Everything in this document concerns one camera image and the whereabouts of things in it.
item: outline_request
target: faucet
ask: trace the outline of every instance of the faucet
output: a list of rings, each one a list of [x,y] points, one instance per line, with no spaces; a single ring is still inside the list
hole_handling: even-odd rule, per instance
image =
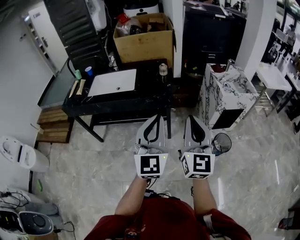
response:
[[[235,61],[233,59],[228,59],[227,66],[226,66],[226,71],[228,71],[230,65],[233,65],[234,63],[235,63]]]

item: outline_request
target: blue cup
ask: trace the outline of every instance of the blue cup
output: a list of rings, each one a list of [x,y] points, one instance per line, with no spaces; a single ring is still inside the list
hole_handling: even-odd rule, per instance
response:
[[[93,76],[93,70],[92,70],[92,67],[87,67],[85,69],[86,73],[89,75],[89,76]]]

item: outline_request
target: black table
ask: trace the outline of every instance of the black table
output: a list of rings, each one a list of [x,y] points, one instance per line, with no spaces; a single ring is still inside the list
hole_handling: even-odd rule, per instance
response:
[[[86,79],[82,95],[69,98],[71,89],[63,103],[62,110],[83,126],[100,142],[104,140],[93,130],[95,125],[145,121],[155,114],[167,120],[168,138],[171,138],[171,102],[173,79],[169,70],[166,81],[159,75],[158,66],[166,60],[149,60],[122,64],[120,70],[136,68],[135,90],[88,97],[93,79],[83,73]],[[80,116],[92,115],[90,126]]]

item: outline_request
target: toilet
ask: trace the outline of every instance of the toilet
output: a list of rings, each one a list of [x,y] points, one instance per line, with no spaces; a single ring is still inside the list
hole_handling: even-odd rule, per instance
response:
[[[11,136],[0,138],[0,152],[8,161],[33,172],[44,173],[49,169],[50,162],[44,154]]]

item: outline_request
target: wooden pallet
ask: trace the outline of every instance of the wooden pallet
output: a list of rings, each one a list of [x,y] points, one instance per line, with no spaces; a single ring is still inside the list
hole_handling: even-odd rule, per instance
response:
[[[37,123],[43,134],[37,135],[37,142],[68,143],[74,123],[60,107],[52,107],[42,111]]]

